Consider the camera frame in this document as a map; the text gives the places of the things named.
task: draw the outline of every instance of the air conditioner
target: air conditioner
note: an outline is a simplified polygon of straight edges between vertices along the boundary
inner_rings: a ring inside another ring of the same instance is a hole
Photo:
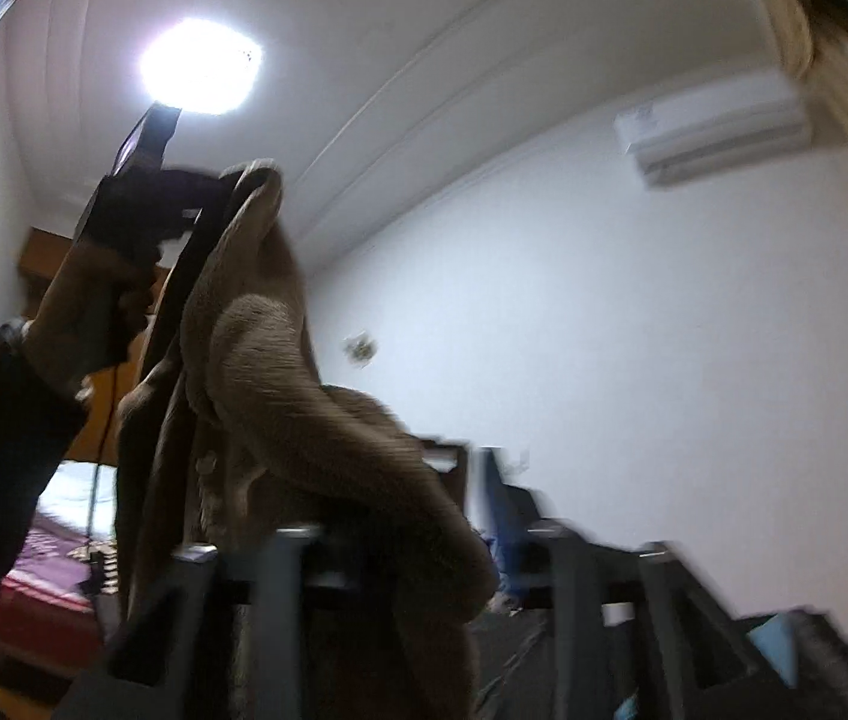
[[[778,70],[653,100],[620,114],[615,128],[651,185],[806,148],[814,137],[800,90]]]

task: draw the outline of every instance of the bright square light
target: bright square light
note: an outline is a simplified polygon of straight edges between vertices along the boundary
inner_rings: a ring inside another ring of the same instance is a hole
[[[141,57],[149,95],[197,113],[226,113],[245,101],[261,66],[261,47],[233,29],[185,19]]]

